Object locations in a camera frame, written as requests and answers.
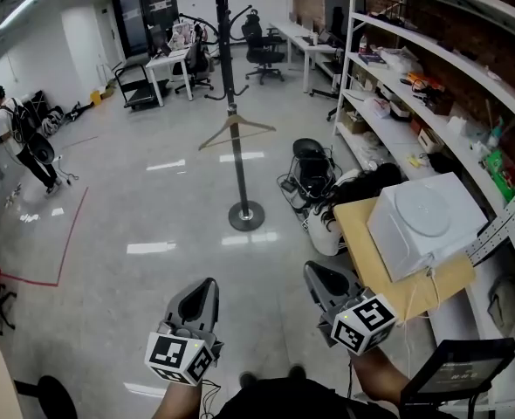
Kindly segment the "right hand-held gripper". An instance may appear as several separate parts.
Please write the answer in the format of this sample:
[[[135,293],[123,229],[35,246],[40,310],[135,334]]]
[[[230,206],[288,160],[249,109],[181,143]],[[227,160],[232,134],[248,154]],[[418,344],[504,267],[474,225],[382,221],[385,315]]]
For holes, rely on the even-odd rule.
[[[361,288],[351,270],[309,260],[303,275],[313,302],[323,311],[318,329],[329,347],[340,344],[361,356],[388,338],[397,323],[394,308],[383,294]]]

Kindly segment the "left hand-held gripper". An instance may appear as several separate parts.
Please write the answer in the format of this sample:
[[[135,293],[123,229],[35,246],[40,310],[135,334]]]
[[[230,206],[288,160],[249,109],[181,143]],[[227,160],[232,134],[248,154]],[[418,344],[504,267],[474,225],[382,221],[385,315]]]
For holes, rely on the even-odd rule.
[[[213,331],[219,287],[213,278],[192,282],[168,303],[165,321],[148,336],[144,363],[164,381],[198,385],[216,366],[224,343]]]

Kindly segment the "black coat rack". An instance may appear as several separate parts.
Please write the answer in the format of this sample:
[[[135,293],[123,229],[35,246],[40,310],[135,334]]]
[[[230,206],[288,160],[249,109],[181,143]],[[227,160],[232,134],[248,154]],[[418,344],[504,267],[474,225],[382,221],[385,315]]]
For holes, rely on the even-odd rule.
[[[232,70],[232,56],[230,50],[230,9],[228,0],[215,0],[217,28],[215,29],[216,40],[219,46],[221,74],[223,81],[224,97],[228,102],[225,126],[230,131],[230,143],[232,147],[234,166],[237,175],[237,187],[239,202],[235,203],[229,210],[228,220],[230,226],[235,230],[248,232],[260,227],[265,219],[263,207],[256,202],[250,201],[247,196],[244,164],[241,149],[241,135],[239,123],[231,122],[230,118],[237,115],[237,104],[235,97],[244,93],[248,86],[245,86],[240,93],[235,92],[234,76]]]

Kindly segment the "wooden hanger with metal hook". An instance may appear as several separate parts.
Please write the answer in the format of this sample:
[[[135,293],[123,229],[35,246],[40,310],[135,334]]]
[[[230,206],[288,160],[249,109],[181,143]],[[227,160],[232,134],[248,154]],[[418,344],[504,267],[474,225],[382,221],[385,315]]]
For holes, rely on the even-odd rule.
[[[255,128],[254,132],[250,132],[249,134],[233,134],[231,132],[232,128],[235,127],[252,127]],[[226,131],[230,132],[230,136],[228,139],[220,140],[219,137]],[[258,136],[260,134],[266,134],[269,132],[276,132],[277,129],[274,126],[270,126],[263,123],[258,123],[255,121],[249,121],[240,116],[239,114],[233,114],[227,118],[224,124],[208,139],[203,141],[197,148],[198,151],[202,151],[205,148],[212,148],[214,146],[218,146],[227,142],[242,140],[244,138],[249,138],[252,136]]]

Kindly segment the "person's left forearm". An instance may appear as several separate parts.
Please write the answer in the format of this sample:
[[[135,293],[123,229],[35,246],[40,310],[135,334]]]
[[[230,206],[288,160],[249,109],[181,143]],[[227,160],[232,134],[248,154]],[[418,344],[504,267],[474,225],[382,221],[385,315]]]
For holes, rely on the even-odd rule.
[[[152,419],[199,419],[203,386],[170,383]]]

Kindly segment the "white box appliance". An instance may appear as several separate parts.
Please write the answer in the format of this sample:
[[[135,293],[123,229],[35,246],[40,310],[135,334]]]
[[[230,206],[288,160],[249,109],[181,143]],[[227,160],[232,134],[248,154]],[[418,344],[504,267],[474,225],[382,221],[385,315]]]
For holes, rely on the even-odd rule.
[[[464,251],[486,223],[469,191],[447,173],[384,188],[367,228],[396,282]]]

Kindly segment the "person's black shirt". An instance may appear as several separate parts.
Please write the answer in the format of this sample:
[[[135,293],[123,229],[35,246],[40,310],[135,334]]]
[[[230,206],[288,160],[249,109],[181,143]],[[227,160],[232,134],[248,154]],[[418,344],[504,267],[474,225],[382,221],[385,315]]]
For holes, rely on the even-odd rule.
[[[398,419],[376,405],[351,401],[309,379],[250,382],[227,401],[215,419]]]

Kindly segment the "black round stool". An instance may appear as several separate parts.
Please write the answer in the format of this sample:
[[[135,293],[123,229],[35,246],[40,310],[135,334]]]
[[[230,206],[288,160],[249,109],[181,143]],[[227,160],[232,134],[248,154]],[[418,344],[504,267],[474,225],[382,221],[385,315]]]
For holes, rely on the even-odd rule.
[[[78,419],[74,402],[55,377],[43,375],[36,384],[14,380],[19,395],[36,398],[46,419]]]

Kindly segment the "grey cloth bag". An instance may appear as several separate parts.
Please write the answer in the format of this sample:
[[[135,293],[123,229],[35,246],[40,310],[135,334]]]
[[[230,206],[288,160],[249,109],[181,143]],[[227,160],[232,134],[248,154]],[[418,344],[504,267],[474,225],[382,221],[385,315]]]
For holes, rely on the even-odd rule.
[[[495,327],[509,336],[515,326],[515,275],[503,274],[495,279],[488,293],[487,312]]]

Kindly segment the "black platform trolley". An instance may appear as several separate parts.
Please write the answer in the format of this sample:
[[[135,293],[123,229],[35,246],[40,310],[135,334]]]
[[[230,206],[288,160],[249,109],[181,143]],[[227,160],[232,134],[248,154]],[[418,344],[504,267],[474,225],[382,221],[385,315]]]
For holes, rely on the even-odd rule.
[[[142,78],[125,82],[124,76],[133,71],[141,71]],[[114,77],[122,93],[125,109],[138,111],[159,105],[155,86],[149,79],[144,65],[132,64],[117,68],[114,71]]]

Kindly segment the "orange tool case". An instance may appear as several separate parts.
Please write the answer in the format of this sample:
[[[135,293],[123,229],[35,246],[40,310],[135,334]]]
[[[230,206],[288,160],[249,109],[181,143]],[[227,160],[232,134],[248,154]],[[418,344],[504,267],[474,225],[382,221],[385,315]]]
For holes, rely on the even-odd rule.
[[[414,92],[422,92],[427,89],[445,92],[445,86],[437,79],[427,77],[422,73],[408,72],[406,80],[410,83]]]

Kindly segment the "small white desk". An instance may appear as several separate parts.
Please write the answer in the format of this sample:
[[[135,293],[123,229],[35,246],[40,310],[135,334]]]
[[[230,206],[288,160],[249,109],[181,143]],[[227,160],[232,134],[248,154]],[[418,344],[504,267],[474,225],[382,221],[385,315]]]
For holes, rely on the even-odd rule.
[[[149,77],[153,84],[153,88],[156,94],[156,98],[160,107],[163,107],[163,100],[161,96],[161,90],[157,78],[155,77],[155,69],[163,66],[167,66],[169,70],[172,70],[174,64],[179,63],[182,68],[182,76],[184,80],[185,89],[188,94],[189,101],[193,100],[193,95],[190,86],[188,67],[186,63],[186,57],[189,53],[189,48],[183,48],[181,50],[172,51],[168,56],[153,57],[149,60],[145,68],[149,72]]]

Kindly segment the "black headrest office chair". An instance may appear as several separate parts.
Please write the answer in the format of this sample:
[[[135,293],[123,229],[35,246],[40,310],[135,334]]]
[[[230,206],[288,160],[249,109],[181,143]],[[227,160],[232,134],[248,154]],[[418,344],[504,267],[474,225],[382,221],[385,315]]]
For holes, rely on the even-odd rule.
[[[245,74],[245,79],[249,80],[251,76],[258,76],[260,85],[264,83],[265,77],[284,82],[285,78],[281,70],[274,67],[275,64],[281,64],[285,60],[284,53],[278,50],[278,46],[283,43],[283,39],[272,35],[271,32],[267,36],[263,35],[258,11],[254,9],[250,10],[241,30],[248,46],[246,59],[255,66],[253,72]]]

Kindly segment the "pink bags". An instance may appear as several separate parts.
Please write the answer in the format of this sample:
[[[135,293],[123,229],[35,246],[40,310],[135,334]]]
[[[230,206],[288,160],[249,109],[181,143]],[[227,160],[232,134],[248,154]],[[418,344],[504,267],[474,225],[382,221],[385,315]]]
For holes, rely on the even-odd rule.
[[[180,22],[174,24],[172,28],[172,36],[168,42],[168,46],[172,51],[178,51],[188,48],[192,44],[193,26],[190,22]]]

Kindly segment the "black glass door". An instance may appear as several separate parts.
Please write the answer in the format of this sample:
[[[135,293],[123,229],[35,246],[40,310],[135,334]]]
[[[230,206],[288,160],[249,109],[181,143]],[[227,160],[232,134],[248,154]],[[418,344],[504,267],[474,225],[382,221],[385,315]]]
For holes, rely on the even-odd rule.
[[[154,56],[171,38],[178,21],[177,0],[112,0],[126,58]]]

